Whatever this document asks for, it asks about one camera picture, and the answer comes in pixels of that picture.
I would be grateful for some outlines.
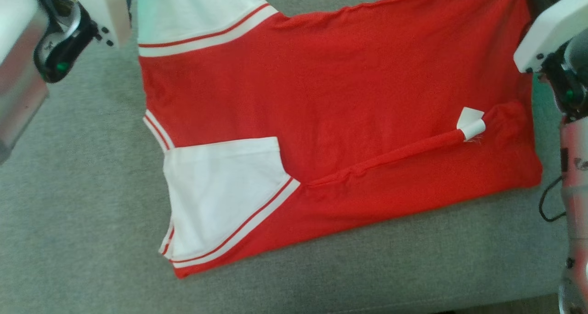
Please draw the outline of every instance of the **gray fabric surface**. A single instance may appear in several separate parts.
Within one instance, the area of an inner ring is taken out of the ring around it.
[[[370,0],[269,1],[292,15]],[[426,313],[556,290],[565,222],[541,220],[541,188],[177,280],[156,252],[170,205],[135,42],[90,46],[51,92],[0,168],[0,314]],[[559,173],[559,114],[548,88],[534,97],[545,185]],[[562,208],[557,192],[547,206]]]

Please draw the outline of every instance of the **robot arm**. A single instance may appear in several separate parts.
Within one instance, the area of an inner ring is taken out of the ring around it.
[[[0,165],[90,42],[119,48],[130,0],[0,0]]]
[[[561,278],[562,314],[588,313],[588,0],[530,0],[535,22],[514,54],[521,72],[542,73],[564,113],[561,194],[569,257]]]

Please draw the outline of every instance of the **red shirt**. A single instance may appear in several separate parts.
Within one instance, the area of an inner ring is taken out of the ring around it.
[[[294,17],[264,0],[153,2],[139,0],[139,60],[179,278],[540,183],[531,75],[513,62],[526,0]]]

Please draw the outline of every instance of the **red stripe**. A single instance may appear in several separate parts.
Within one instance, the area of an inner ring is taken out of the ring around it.
[[[145,119],[147,120],[147,122],[151,123],[151,126],[153,126],[153,129],[155,129],[155,131],[157,131],[157,134],[159,135],[159,138],[161,138],[161,140],[164,142],[165,148],[167,148],[169,150],[170,149],[170,145],[165,140],[165,137],[161,134],[161,131],[159,131],[159,128],[157,128],[155,126],[155,123],[153,123],[153,121],[151,121],[151,119],[147,115],[145,115]]]
[[[263,205],[263,207],[261,207],[260,209],[258,209],[254,214],[252,214],[245,222],[243,222],[243,224],[241,224],[241,226],[235,230],[235,232],[233,232],[231,234],[231,236],[229,236],[229,238],[227,238],[225,241],[223,241],[222,244],[220,244],[216,249],[206,253],[205,255],[201,255],[192,259],[187,259],[187,260],[179,260],[179,261],[174,261],[174,260],[170,260],[171,262],[175,262],[175,263],[182,263],[182,262],[187,262],[187,261],[192,261],[192,260],[197,260],[197,259],[202,259],[203,257],[209,256],[212,253],[218,251],[219,249],[221,249],[221,247],[223,247],[225,244],[227,244],[228,241],[231,240],[231,238],[233,238],[241,229],[243,229],[243,227],[252,219],[254,218],[257,214],[259,214],[259,212],[263,211],[266,207],[268,207],[277,197],[278,195],[280,195],[285,188],[288,187],[288,185],[290,185],[290,183],[292,182],[293,178],[290,177],[290,179],[288,180],[288,182],[286,182],[286,184],[277,192],[276,195],[274,195],[267,203],[266,205]]]
[[[229,27],[228,29],[225,29],[223,31],[219,31],[218,33],[208,34],[208,35],[198,36],[198,37],[193,37],[193,38],[188,38],[188,39],[181,40],[181,41],[166,42],[166,43],[161,43],[161,44],[139,44],[139,47],[166,47],[166,46],[174,46],[174,45],[179,45],[179,44],[185,44],[187,42],[193,42],[193,41],[203,40],[205,38],[210,38],[210,37],[216,37],[216,36],[224,35],[224,34],[228,33],[229,31],[235,29],[236,27],[239,27],[243,22],[247,21],[250,17],[254,16],[257,12],[261,11],[263,8],[266,8],[267,6],[269,6],[269,4],[263,4],[263,5],[259,6],[253,12],[249,13],[249,15],[247,15],[244,18],[242,18],[241,21],[235,23],[233,26]]]
[[[161,253],[162,255],[165,255],[166,253],[168,253],[168,249],[170,248],[170,243],[172,242],[172,237],[174,236],[174,231],[175,231],[175,228],[172,228],[172,232],[170,232],[170,237],[168,238],[168,243],[165,245],[164,251]]]

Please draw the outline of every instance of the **wire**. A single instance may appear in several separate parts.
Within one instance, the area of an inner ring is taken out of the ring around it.
[[[548,195],[548,192],[550,192],[553,188],[555,188],[555,186],[561,182],[563,180],[563,176],[558,177],[556,180],[554,180],[550,185],[548,185],[548,187],[545,189],[545,191],[543,192],[543,194],[541,195],[541,199],[539,201],[539,214],[541,214],[541,217],[546,221],[546,222],[554,222],[556,220],[559,220],[560,218],[565,216],[565,212],[560,213],[559,215],[549,218],[547,216],[545,216],[545,213],[543,212],[543,204],[545,202],[545,197]]]

